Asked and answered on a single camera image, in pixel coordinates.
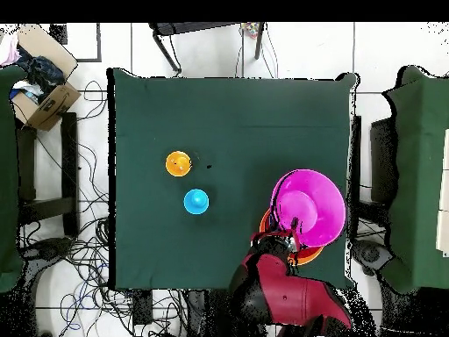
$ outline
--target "chair leg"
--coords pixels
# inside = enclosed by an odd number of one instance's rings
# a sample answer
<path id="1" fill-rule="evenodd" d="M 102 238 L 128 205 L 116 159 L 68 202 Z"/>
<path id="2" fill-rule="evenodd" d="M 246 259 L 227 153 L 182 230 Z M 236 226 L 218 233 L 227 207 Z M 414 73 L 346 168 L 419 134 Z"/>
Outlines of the chair leg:
<path id="1" fill-rule="evenodd" d="M 259 31 L 257 32 L 257 41 L 256 41 L 256 55 L 254 56 L 256 60 L 259 59 L 260 56 L 260 47 L 262 45 L 262 33 L 265 22 L 259 22 Z"/>
<path id="2" fill-rule="evenodd" d="M 177 73 L 177 74 L 180 74 L 181 73 L 181 69 L 178 68 L 175 65 L 175 62 L 173 61 L 172 57 L 168 53 L 167 49 L 162 44 L 162 41 L 159 39 L 159 36 L 156 34 L 156 32 L 153 32 L 153 39 L 156 42 L 156 44 L 158 45 L 158 47 L 159 47 L 160 51 L 162 52 L 162 54 L 164 54 L 165 58 L 167 59 L 168 63 L 170 64 L 170 66 L 172 67 L 174 72 Z"/>

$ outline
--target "table leg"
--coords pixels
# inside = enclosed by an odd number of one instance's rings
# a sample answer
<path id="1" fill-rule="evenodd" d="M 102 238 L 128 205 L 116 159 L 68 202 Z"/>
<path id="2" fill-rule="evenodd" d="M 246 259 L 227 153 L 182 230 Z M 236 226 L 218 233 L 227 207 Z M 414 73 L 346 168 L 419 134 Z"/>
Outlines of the table leg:
<path id="1" fill-rule="evenodd" d="M 256 60 L 259 59 L 260 56 L 260 47 L 262 45 L 262 33 L 265 22 L 259 22 L 259 31 L 257 32 L 257 41 L 256 41 L 256 55 L 254 56 Z"/>

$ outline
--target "orange bowl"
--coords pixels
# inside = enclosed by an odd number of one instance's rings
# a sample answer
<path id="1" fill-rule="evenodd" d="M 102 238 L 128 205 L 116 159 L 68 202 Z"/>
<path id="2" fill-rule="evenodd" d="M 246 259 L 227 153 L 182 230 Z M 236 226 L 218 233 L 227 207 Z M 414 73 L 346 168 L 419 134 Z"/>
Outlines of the orange bowl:
<path id="1" fill-rule="evenodd" d="M 170 175 L 182 177 L 187 175 L 192 168 L 192 160 L 183 151 L 174 151 L 167 157 L 165 168 Z"/>

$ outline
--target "cardboard box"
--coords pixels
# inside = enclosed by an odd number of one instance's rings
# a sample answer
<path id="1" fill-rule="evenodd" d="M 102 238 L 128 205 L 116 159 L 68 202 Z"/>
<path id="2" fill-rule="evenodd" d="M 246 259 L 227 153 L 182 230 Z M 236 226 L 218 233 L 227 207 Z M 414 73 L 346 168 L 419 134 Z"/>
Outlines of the cardboard box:
<path id="1" fill-rule="evenodd" d="M 64 74 L 70 76 L 77 66 L 76 59 L 65 47 L 52 38 L 40 25 L 24 25 L 18 30 L 18 44 L 32 57 L 43 56 Z M 25 125 L 49 131 L 80 97 L 80 93 L 68 82 L 58 85 L 40 105 L 35 104 L 24 93 L 18 93 L 12 102 L 14 111 Z"/>

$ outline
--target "black chair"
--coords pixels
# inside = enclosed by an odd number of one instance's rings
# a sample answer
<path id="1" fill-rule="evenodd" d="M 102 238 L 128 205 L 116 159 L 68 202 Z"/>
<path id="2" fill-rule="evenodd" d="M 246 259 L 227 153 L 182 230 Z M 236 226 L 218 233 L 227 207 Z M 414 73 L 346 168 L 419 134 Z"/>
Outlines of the black chair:
<path id="1" fill-rule="evenodd" d="M 174 72 L 179 75 L 182 70 L 181 67 L 177 67 L 172 57 L 168 53 L 167 49 L 162 44 L 160 36 L 171 36 L 185 32 L 194 32 L 201 30 L 208 30 L 210 28 L 222 27 L 224 25 L 235 25 L 240 22 L 180 22 L 180 23 L 148 23 L 153 30 L 153 39 L 156 42 L 159 49 L 164 54 L 168 63 L 174 70 Z M 265 22 L 259 22 L 259 31 L 256 41 L 256 53 L 255 59 L 258 60 L 260 56 L 260 46 L 262 42 L 262 33 L 264 30 Z"/>

